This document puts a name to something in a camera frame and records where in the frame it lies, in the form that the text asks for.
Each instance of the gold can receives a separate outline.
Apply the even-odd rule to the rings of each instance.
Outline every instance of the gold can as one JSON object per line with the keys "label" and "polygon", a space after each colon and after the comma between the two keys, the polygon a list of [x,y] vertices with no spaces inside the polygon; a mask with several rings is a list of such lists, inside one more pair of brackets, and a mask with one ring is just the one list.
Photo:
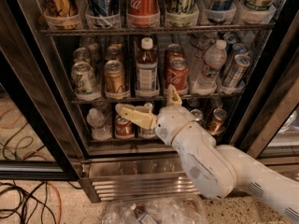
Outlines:
{"label": "gold can", "polygon": [[[55,18],[67,18],[78,14],[75,0],[45,0],[50,16]],[[59,25],[59,29],[74,29],[76,25]]]}
{"label": "gold can", "polygon": [[108,92],[126,92],[125,72],[122,63],[116,60],[107,62],[104,66],[104,75]]}

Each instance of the refrigerator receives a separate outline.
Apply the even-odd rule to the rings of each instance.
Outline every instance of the refrigerator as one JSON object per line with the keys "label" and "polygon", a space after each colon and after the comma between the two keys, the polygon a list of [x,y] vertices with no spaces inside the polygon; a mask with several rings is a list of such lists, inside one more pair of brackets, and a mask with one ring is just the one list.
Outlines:
{"label": "refrigerator", "polygon": [[[154,112],[158,113],[165,104],[163,86],[156,96],[136,95],[133,52],[135,40],[141,35],[157,38],[160,65],[165,48],[172,43],[179,43],[186,54],[193,56],[194,49],[188,47],[191,34],[235,32],[247,39],[252,52],[252,66],[246,73],[244,89],[230,94],[187,91],[181,95],[183,105],[196,98],[205,110],[211,98],[220,97],[228,119],[224,131],[214,135],[217,144],[238,147],[261,163],[298,180],[298,144],[284,142],[288,145],[271,147],[299,101],[298,3],[275,0],[276,13],[270,22],[263,24],[195,23],[188,27],[166,27],[162,21],[166,15],[164,3],[158,1],[161,22],[150,29],[128,27],[126,0],[121,0],[121,25],[117,28],[91,29],[83,12],[80,13],[82,28],[52,30],[45,22],[45,0],[0,0],[0,83],[55,159],[0,161],[1,178],[77,180],[93,203],[199,193],[183,172],[177,152],[158,137],[140,137],[136,126],[130,139],[115,136],[115,105],[153,102]],[[102,62],[109,38],[125,37],[130,54],[126,59],[130,74],[127,96],[113,99],[104,93],[95,100],[82,101],[75,95],[71,79],[73,52],[85,35],[95,35],[100,41]],[[101,106],[110,109],[112,137],[106,141],[92,138],[86,120],[90,108]],[[295,130],[287,132],[292,133],[290,136],[297,135],[293,134]]]}

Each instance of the bottle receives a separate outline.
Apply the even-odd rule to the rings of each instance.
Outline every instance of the bottle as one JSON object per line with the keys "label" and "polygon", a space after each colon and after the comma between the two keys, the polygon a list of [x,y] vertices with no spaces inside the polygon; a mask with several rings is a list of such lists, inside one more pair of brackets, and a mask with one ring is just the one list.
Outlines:
{"label": "bottle", "polygon": [[217,40],[215,45],[210,47],[204,56],[202,72],[199,73],[197,81],[202,87],[212,87],[220,70],[226,62],[226,42]]}
{"label": "bottle", "polygon": [[131,210],[134,211],[138,223],[141,224],[158,224],[158,222],[146,211],[143,205],[133,203]]}
{"label": "bottle", "polygon": [[93,139],[104,141],[111,137],[111,130],[107,126],[106,118],[101,111],[91,108],[86,120],[92,128]]}
{"label": "bottle", "polygon": [[157,53],[153,49],[152,39],[143,38],[141,50],[136,56],[136,83],[139,91],[156,91],[157,63]]}

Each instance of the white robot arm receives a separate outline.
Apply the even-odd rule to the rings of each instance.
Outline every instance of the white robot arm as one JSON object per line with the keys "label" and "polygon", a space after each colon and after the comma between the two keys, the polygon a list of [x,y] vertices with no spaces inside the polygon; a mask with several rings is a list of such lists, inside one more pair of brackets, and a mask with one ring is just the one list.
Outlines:
{"label": "white robot arm", "polygon": [[235,147],[216,146],[215,139],[181,106],[176,93],[167,96],[167,106],[158,117],[149,114],[145,120],[145,110],[131,105],[119,104],[116,109],[142,128],[155,127],[156,134],[178,152],[184,172],[203,196],[220,199],[234,188],[242,189],[299,224],[299,183]]}

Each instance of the red can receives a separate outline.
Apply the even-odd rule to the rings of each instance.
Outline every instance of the red can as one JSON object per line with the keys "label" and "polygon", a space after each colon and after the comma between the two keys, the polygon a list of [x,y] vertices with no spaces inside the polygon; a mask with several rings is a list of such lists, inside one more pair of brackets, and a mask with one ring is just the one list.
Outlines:
{"label": "red can", "polygon": [[173,84],[177,91],[185,89],[187,87],[188,72],[189,68],[186,59],[174,58],[166,71],[165,88],[168,89],[168,86]]}
{"label": "red can", "polygon": [[[128,14],[149,16],[157,13],[157,0],[128,0]],[[149,26],[140,20],[136,26]]]}
{"label": "red can", "polygon": [[115,118],[115,136],[120,139],[134,137],[133,123],[120,115]]}
{"label": "red can", "polygon": [[170,44],[164,52],[164,79],[166,79],[167,69],[174,58],[185,58],[185,52],[180,44]]}

